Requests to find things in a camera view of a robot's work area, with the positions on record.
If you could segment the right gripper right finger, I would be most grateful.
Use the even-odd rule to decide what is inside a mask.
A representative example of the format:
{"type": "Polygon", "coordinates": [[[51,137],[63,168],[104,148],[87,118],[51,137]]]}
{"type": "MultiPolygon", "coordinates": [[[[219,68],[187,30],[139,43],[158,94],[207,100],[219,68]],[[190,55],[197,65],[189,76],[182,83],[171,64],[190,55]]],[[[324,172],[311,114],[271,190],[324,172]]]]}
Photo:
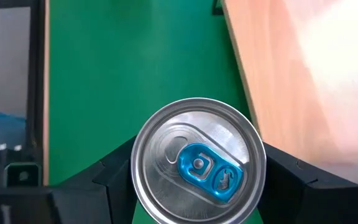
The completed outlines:
{"type": "Polygon", "coordinates": [[[358,224],[358,185],[264,143],[264,224],[358,224]]]}

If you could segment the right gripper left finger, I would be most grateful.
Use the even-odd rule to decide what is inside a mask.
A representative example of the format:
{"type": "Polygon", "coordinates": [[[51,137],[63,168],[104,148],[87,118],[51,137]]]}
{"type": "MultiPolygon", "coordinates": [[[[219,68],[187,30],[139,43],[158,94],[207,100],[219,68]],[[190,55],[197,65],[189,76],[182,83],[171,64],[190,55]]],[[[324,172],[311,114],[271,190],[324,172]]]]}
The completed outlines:
{"type": "Polygon", "coordinates": [[[57,224],[132,224],[137,203],[131,179],[134,141],[53,187],[57,224]]]}

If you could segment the blue silver Red Bull can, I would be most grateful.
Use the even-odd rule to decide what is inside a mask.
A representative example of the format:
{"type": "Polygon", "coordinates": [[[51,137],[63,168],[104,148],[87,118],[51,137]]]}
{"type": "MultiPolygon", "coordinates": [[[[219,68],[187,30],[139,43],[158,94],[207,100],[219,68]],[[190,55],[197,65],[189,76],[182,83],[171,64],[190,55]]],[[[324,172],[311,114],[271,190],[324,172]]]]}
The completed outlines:
{"type": "Polygon", "coordinates": [[[267,156],[252,123],[210,98],[154,113],[132,148],[131,176],[158,224],[241,224],[264,189],[267,156]]]}

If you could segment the green table mat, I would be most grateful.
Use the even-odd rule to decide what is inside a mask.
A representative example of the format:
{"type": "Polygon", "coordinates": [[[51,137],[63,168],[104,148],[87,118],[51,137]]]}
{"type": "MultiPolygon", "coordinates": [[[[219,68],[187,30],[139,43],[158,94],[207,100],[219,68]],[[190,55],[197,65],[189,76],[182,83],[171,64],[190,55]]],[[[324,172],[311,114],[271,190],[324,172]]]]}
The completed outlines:
{"type": "Polygon", "coordinates": [[[50,0],[51,184],[136,135],[170,102],[249,109],[213,0],[50,0]]]}

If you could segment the wooden shelf black metal frame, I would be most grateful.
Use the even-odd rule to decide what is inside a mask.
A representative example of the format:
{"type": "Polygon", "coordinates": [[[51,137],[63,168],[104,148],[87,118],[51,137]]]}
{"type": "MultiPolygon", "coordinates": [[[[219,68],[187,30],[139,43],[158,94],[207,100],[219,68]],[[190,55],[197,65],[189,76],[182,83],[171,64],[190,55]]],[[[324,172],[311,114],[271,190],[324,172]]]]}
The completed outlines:
{"type": "Polygon", "coordinates": [[[216,0],[262,140],[358,184],[358,0],[216,0]]]}

